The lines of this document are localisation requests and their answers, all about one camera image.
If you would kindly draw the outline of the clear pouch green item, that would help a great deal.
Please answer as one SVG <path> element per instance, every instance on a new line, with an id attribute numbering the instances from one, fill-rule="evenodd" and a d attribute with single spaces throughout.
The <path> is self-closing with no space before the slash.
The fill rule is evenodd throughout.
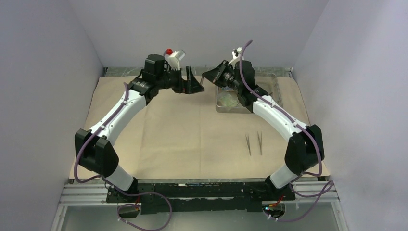
<path id="1" fill-rule="evenodd" d="M 218 98 L 219 105 L 222 107 L 235 107 L 239 104 L 236 96 L 231 95 L 230 93 L 226 92 L 219 96 Z"/>

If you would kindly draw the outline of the wire mesh instrument tray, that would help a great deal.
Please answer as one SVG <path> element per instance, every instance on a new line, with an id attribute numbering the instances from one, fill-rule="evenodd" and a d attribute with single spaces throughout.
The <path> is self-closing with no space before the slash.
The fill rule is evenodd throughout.
<path id="1" fill-rule="evenodd" d="M 272 99 L 281 107 L 283 107 L 283 102 L 281 99 L 281 93 L 279 89 L 278 79 L 273 73 L 255 73 L 255 82 L 258 86 L 263 88 L 268 94 L 272 97 Z M 236 96 L 238 100 L 237 93 L 229 87 L 216 87 L 216 103 L 215 103 L 215 110 L 218 113 L 230 113 L 230 114 L 250 114 L 251 112 L 242 106 L 240 103 L 235 107 L 222 107 L 219 105 L 218 98 L 220 95 L 224 93 L 230 93 L 231 95 Z"/>

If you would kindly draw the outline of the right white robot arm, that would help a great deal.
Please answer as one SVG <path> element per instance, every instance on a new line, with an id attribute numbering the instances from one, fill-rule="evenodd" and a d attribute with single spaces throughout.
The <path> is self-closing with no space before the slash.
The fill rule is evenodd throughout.
<path id="1" fill-rule="evenodd" d="M 266 178 L 266 196 L 276 200 L 283 195 L 284 187 L 296 181 L 309 169 L 318 166 L 315 176 L 322 174 L 324 148 L 321 129 L 307 125 L 279 106 L 270 94 L 256 83 L 255 70 L 250 61 L 239 61 L 232 66 L 224 60 L 206 71 L 202 77 L 217 87 L 234 90 L 239 103 L 264 119 L 287 142 L 283 165 Z"/>

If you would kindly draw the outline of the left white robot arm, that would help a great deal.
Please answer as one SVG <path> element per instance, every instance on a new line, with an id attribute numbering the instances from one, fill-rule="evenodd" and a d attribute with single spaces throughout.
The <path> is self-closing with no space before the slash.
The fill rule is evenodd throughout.
<path id="1" fill-rule="evenodd" d="M 91 128 L 79 129 L 75 134 L 76 161 L 74 178 L 78 183 L 86 183 L 78 177 L 78 166 L 96 173 L 119 191 L 126 202 L 138 196 L 138 180 L 128 174 L 119 164 L 114 144 L 131 119 L 157 96 L 160 90 L 171 89 L 175 93 L 195 94 L 204 87 L 186 68 L 187 78 L 183 79 L 180 61 L 185 54 L 182 50 L 171 54 L 150 54 L 145 59 L 144 68 L 131 82 L 124 84 L 124 93 L 112 109 Z"/>

